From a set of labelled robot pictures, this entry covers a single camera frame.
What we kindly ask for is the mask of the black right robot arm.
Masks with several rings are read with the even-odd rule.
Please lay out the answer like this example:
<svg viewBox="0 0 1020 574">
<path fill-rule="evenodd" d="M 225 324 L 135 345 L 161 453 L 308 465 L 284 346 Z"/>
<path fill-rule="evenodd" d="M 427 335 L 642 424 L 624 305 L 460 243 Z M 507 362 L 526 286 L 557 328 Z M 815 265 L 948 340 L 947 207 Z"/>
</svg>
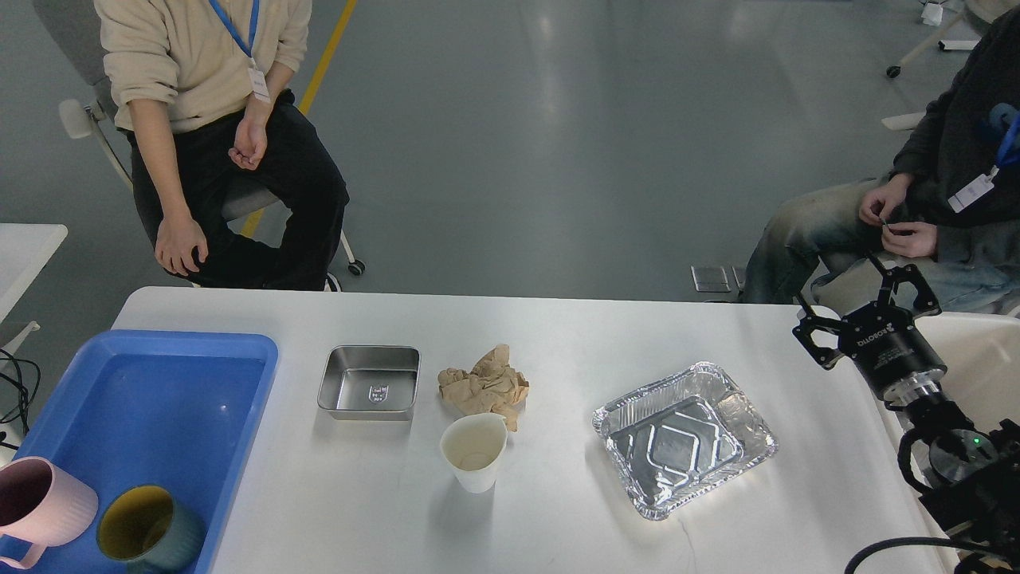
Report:
<svg viewBox="0 0 1020 574">
<path fill-rule="evenodd" d="M 897 468 L 920 497 L 944 537 L 898 537 L 861 549 L 845 571 L 886 549 L 953 547 L 957 573 L 1016 573 L 1019 560 L 1018 438 L 1016 422 L 977 430 L 941 389 L 947 366 L 915 320 L 939 315 L 940 304 L 917 266 L 870 262 L 881 276 L 877 298 L 842 319 L 819 316 L 802 295 L 793 330 L 820 367 L 849 357 L 886 408 L 911 426 L 897 447 Z"/>
</svg>

